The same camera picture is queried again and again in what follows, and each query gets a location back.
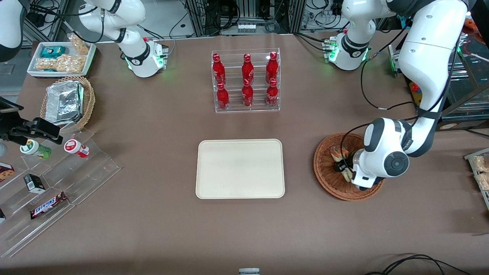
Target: round wicker basket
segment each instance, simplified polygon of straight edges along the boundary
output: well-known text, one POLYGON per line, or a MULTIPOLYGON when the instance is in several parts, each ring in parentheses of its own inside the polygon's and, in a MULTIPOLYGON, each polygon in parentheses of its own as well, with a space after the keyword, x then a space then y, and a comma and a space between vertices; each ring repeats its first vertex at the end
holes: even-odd
MULTIPOLYGON (((360 191, 353 184, 346 182, 341 173, 333 170, 334 160, 330 154, 332 146, 339 146, 345 133, 337 133, 325 138, 317 147, 314 154, 314 172, 317 180, 333 196, 345 201, 366 200, 375 195, 384 181, 365 191, 360 191)), ((363 148, 363 137, 350 133, 343 142, 343 148, 349 152, 363 148)))
MULTIPOLYGON (((90 82, 82 76, 67 76, 56 81, 56 83, 68 81, 68 80, 78 80, 83 86, 83 117, 76 123, 78 129, 82 129, 89 121, 91 113, 93 111, 93 106, 95 105, 95 94, 90 82)), ((41 106, 41 117, 46 116, 46 102, 47 93, 44 96, 43 105, 41 106)))

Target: coca-cola bottle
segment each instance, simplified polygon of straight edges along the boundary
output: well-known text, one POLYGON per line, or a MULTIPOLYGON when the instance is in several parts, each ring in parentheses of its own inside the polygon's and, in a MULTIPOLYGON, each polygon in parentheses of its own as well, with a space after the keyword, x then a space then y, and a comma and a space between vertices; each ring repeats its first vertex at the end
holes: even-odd
POLYGON ((277 88, 277 79, 270 79, 270 86, 267 89, 267 98, 265 103, 269 108, 275 107, 277 105, 277 97, 278 97, 278 88, 277 88))
POLYGON ((244 62, 241 67, 241 72, 243 73, 243 80, 249 79, 251 84, 253 84, 253 64, 251 63, 251 55, 249 53, 244 54, 244 62))
POLYGON ((217 103, 219 105, 219 109, 221 110, 229 110, 229 94, 226 89, 224 89, 224 83, 217 83, 217 103))
POLYGON ((218 53, 212 55, 212 71, 217 82, 226 84, 226 72, 224 71, 224 64, 221 62, 221 57, 218 53))
POLYGON ((241 92, 243 93, 243 105, 245 107, 251 107, 253 105, 253 88, 249 79, 243 79, 241 92))
POLYGON ((277 62, 277 52, 273 51, 270 53, 270 59, 267 63, 267 74, 265 76, 265 81, 270 83, 270 79, 277 77, 278 72, 278 62, 277 62))

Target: table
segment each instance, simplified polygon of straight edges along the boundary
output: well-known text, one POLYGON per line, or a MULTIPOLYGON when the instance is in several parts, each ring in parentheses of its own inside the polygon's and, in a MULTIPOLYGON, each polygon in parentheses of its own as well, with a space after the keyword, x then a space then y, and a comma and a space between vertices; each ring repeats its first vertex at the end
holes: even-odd
MULTIPOLYGON (((393 36, 376 34, 373 49, 393 36)), ((344 202, 316 180, 312 157, 319 142, 380 116, 414 114, 410 105, 370 107, 359 70, 341 71, 298 38, 270 34, 179 40, 168 69, 142 79, 118 58, 117 45, 97 46, 89 79, 96 103, 87 128, 123 168, 14 257, 0 259, 3 274, 232 275, 243 267, 264 275, 364 274, 412 252, 473 275, 488 273, 488 212, 463 159, 486 148, 486 139, 436 133, 431 151, 411 159, 405 175, 386 180, 367 201, 344 202), (280 47, 281 111, 214 113, 211 51, 258 47, 280 47), (282 142, 281 199, 195 196, 199 143, 233 138, 282 142)), ((387 52, 365 68, 366 93, 379 106, 410 100, 404 80, 389 70, 387 52)), ((39 115, 53 82, 27 76, 18 101, 23 117, 39 115)), ((8 147, 8 157, 18 157, 18 146, 8 147)), ((437 270, 419 261, 398 274, 401 269, 437 270)))

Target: aluminum foil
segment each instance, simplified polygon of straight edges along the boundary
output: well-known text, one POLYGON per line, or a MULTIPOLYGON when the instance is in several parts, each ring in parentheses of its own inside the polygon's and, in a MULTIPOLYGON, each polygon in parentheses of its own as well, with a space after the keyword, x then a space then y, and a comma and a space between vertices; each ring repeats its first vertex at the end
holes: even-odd
POLYGON ((55 125, 62 125, 81 119, 83 86, 79 81, 68 80, 54 83, 47 87, 46 91, 45 119, 47 121, 55 125))

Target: acrylic bottle rack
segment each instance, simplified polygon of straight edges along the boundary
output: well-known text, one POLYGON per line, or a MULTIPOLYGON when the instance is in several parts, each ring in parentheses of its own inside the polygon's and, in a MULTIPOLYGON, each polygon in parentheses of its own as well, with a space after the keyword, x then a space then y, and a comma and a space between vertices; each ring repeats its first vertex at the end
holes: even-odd
POLYGON ((86 158, 68 154, 62 145, 44 141, 51 148, 49 158, 41 160, 24 155, 10 163, 15 174, 0 183, 0 209, 6 219, 0 224, 0 256, 11 257, 41 234, 59 218, 78 206, 97 188, 120 170, 109 155, 101 151, 91 139, 93 133, 69 124, 60 131, 63 144, 74 138, 90 149, 86 158), (41 194, 30 193, 23 177, 39 176, 45 187, 41 194), (68 199, 35 219, 30 211, 49 201, 61 192, 68 199))
POLYGON ((214 108, 216 113, 243 113, 243 112, 266 112, 266 111, 279 111, 280 110, 280 69, 281 69, 281 54, 280 48, 264 48, 264 49, 237 49, 237 50, 214 50, 210 56, 211 60, 211 77, 214 93, 214 108), (277 104, 269 108, 265 104, 267 97, 268 83, 265 81, 266 68, 268 60, 270 59, 270 53, 276 51, 277 62, 279 64, 277 72, 277 104), (224 69, 226 72, 226 85, 225 89, 229 93, 229 104, 228 110, 222 110, 219 108, 217 101, 217 82, 214 78, 212 71, 212 55, 218 53, 221 57, 221 62, 224 64, 224 69), (254 66, 254 81, 251 85, 253 88, 253 105, 251 107, 245 107, 243 105, 243 96, 241 89, 243 88, 243 76, 241 72, 241 67, 243 65, 243 56, 245 53, 251 55, 251 63, 254 66))

